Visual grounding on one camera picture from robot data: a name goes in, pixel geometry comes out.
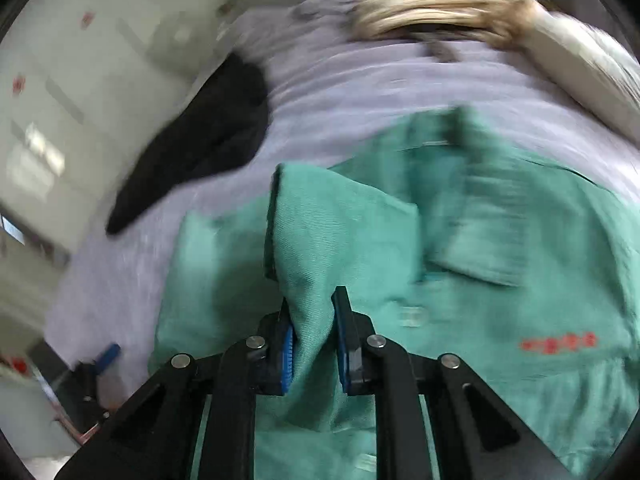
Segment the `green work jacket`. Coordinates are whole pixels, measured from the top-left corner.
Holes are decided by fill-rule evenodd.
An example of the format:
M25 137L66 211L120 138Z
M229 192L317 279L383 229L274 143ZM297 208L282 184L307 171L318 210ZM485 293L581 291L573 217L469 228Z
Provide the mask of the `green work jacket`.
M282 164L268 196L183 219L151 370L291 309L294 379L258 401L258 478L374 475L374 405L343 392L329 340L337 286L407 351L461 356L579 479L637 413L638 204L472 110L406 117L333 168Z

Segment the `black garment on bed edge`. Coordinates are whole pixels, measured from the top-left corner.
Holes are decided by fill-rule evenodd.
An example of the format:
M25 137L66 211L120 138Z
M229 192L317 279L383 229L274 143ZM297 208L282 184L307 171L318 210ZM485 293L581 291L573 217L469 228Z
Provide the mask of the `black garment on bed edge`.
M125 231L179 185L247 165L267 136L268 96L259 65L236 51L227 55L142 151L116 195L105 233Z

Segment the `white drawer cabinet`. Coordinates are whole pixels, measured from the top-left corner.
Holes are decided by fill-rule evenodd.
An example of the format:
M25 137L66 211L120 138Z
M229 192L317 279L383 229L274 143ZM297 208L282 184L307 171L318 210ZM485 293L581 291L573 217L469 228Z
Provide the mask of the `white drawer cabinet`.
M1 307L38 321L100 199L186 96L149 56L157 26L216 0L30 0L1 44Z

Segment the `cream quilted pillow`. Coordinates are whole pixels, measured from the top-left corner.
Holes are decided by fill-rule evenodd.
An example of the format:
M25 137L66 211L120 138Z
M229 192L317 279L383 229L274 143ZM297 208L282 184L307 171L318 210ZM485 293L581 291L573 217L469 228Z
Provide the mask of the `cream quilted pillow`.
M537 0L357 0L354 32L365 40L422 32L520 49L605 125L639 137L638 61L608 32Z

